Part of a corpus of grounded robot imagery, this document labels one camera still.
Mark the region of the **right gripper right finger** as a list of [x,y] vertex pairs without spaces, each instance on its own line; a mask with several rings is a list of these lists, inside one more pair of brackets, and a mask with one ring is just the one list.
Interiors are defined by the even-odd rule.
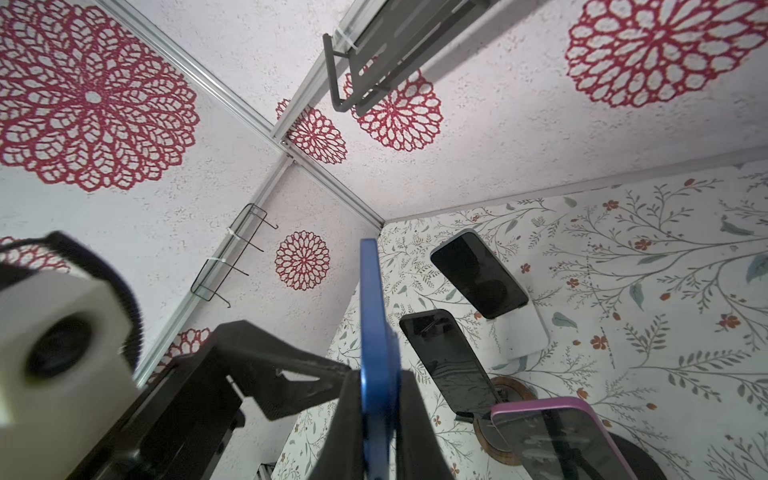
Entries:
[[418,382],[411,371],[402,370],[396,428],[396,479],[452,478],[431,426]]

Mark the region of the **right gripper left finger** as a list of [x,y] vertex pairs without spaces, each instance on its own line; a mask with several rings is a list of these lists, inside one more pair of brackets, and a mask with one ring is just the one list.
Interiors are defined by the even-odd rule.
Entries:
[[361,480],[364,478],[364,422],[358,370],[342,384],[334,417],[309,480]]

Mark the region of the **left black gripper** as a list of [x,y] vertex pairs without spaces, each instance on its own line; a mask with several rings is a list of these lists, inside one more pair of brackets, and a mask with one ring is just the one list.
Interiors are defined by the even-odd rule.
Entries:
[[347,365],[245,321],[175,357],[70,473],[72,479],[208,479],[252,398],[279,420],[336,399]]

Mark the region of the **blue case phone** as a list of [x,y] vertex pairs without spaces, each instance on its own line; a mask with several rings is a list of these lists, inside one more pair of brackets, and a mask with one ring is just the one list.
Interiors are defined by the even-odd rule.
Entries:
[[397,424],[400,353],[387,321],[377,241],[360,242],[360,392],[368,479],[387,479]]

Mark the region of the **purple case phone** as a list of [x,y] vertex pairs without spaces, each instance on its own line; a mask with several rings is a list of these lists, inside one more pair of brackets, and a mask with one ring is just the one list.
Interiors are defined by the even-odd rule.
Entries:
[[635,479],[591,406],[578,397],[509,402],[491,408],[508,425],[533,479]]

